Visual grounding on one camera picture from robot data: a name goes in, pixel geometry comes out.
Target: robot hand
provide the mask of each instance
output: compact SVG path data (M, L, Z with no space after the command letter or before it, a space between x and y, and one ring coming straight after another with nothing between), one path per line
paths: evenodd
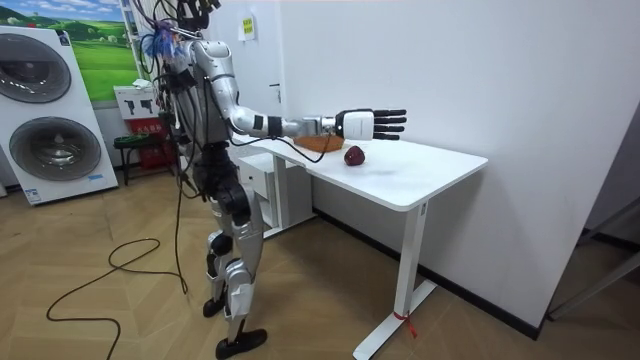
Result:
M336 135L353 140L400 140L404 126L387 126L407 122L407 110L345 110L336 115Z

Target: robot leg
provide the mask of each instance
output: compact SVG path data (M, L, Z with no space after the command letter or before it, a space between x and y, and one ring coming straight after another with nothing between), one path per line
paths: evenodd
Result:
M263 221L260 204L253 189L244 187L251 210L251 218L243 224L233 223L233 233L241 258L232 260L226 269L227 304L225 319L229 323L226 339L216 348L218 359L228 359L250 351L267 341L264 329L244 332L244 324L251 309L256 273L263 245Z
M211 299L202 307L204 317L217 314L226 303L226 268L233 258L233 228L231 216L224 214L218 202L210 199L211 209L221 230L207 239L207 279L211 282Z

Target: landscape poster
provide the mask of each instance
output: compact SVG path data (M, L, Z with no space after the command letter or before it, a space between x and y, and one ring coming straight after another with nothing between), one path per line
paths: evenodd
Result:
M65 30L91 101L138 78L118 0L0 0L0 25Z

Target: red box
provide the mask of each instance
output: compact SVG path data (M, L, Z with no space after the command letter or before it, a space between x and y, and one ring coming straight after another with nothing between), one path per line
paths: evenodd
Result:
M163 140L167 138L167 129L159 118L131 119L127 120L127 123L134 134L147 133ZM165 143L163 148L166 156L157 147L139 149L140 166L144 169L153 169L167 164L175 164L175 154L171 144Z

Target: wooden floor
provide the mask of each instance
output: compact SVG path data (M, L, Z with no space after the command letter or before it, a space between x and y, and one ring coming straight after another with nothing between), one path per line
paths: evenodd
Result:
M205 239L216 230L206 204L183 203L180 256L190 287L176 278L115 273L60 303L56 316L109 316L122 324L113 359L212 360L225 337L221 316L205 319ZM162 247L136 268L175 270L176 190L166 175L128 188L31 208L22 194L0 199L0 359L104 359L115 328L107 323L52 323L58 296L109 270L117 245L156 237ZM145 245L117 257L123 261ZM624 252L579 249L558 297L615 266ZM238 359L350 359L392 309L397 262L341 230L313 220L268 241L247 328L269 340ZM640 359L640 276L631 274L556 323L534 342L437 289L376 355L398 360Z

